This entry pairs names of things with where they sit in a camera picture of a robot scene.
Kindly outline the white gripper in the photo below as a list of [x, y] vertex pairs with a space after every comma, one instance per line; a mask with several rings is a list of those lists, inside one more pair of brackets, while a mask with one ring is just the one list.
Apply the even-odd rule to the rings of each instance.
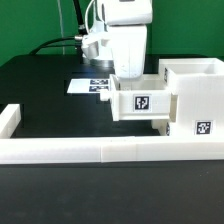
[[111, 28], [114, 69], [119, 79], [138, 79], [143, 74], [146, 39], [145, 25]]

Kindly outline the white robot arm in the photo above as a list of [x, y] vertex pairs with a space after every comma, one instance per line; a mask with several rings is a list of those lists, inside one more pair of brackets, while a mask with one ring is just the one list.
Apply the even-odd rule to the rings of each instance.
[[144, 70], [152, 0], [91, 0], [85, 13], [84, 57], [111, 61], [119, 79], [139, 79]]

